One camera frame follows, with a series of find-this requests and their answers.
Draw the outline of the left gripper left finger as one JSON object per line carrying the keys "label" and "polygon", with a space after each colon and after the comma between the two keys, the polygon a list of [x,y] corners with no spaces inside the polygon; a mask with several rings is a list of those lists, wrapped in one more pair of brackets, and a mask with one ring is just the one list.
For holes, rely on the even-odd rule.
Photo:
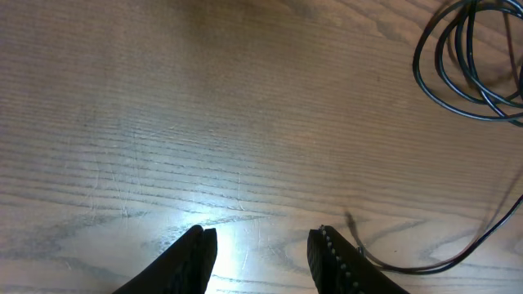
{"label": "left gripper left finger", "polygon": [[190,227],[114,294],[204,294],[217,258],[217,231]]}

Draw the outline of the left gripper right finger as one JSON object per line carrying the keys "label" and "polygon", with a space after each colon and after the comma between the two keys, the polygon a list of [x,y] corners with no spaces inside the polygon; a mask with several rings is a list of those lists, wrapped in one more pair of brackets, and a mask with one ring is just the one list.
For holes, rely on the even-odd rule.
{"label": "left gripper right finger", "polygon": [[408,294],[332,226],[309,231],[306,255],[319,294]]}

